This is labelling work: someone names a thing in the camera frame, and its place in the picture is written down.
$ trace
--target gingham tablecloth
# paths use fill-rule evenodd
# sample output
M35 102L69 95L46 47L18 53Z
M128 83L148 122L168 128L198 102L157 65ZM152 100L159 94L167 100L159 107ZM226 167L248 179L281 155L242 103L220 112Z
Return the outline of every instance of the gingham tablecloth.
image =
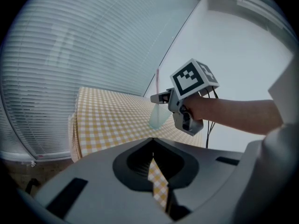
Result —
M69 118L72 159L106 148L148 137L165 138L202 147L201 133L190 136L174 126L172 115L158 130L148 125L153 103L148 98L82 87L75 113ZM154 198L165 209L167 180L153 161L149 180L154 183Z

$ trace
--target black slot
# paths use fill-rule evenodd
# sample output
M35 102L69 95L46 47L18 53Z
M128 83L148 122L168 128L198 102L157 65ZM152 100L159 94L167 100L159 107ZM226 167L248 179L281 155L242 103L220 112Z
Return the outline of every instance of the black slot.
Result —
M226 158L226 157L218 157L216 159L216 161L227 163L227 164L234 165L234 166L237 166L239 164L239 160L230 159L230 158Z
M86 180L74 178L47 206L47 210L63 219L87 183Z

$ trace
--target window blinds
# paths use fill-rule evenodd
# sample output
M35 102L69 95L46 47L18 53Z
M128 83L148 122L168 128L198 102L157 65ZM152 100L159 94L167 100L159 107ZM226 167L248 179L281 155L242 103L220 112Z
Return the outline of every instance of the window blinds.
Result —
M199 0L29 0L1 53L8 116L36 158L67 154L79 87L143 95Z

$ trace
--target human arm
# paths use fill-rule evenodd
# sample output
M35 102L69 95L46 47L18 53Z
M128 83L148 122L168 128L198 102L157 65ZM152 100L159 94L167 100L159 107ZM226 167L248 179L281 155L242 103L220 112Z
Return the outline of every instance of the human arm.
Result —
M249 133L267 134L283 123L273 100L232 101L196 94L185 99L184 105L195 120L205 119Z

